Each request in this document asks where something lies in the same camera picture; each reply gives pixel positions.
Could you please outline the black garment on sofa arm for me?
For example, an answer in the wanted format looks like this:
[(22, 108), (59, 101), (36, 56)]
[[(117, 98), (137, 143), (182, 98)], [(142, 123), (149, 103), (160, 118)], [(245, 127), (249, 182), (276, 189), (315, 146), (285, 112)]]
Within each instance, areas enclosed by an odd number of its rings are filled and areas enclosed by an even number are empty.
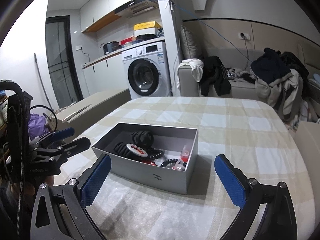
[(202, 96), (208, 96), (210, 86), (214, 86), (218, 96), (230, 94), (231, 92), (227, 70), (217, 56), (210, 56), (204, 59), (203, 74), (200, 80)]

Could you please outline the left hand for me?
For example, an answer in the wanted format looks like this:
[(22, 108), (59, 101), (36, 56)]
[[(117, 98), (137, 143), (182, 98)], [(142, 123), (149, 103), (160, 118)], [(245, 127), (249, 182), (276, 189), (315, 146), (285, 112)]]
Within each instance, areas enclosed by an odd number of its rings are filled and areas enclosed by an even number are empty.
[[(54, 176), (47, 177), (36, 177), (33, 182), (25, 183), (24, 185), (24, 195), (33, 196), (36, 194), (37, 189), (41, 183), (46, 183), (49, 186), (54, 185)], [(20, 191), (19, 183), (14, 183), (9, 185), (10, 192), (14, 194), (15, 197), (18, 197)]]

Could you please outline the white cloth on sofa arm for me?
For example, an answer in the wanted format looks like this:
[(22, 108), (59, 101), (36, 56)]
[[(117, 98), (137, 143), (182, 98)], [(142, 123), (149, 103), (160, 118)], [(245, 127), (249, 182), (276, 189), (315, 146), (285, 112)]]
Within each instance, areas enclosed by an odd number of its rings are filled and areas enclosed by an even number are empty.
[(183, 60), (178, 69), (182, 69), (183, 67), (188, 67), (191, 69), (191, 75), (196, 82), (200, 82), (203, 76), (203, 67), (204, 63), (200, 59), (186, 59)]

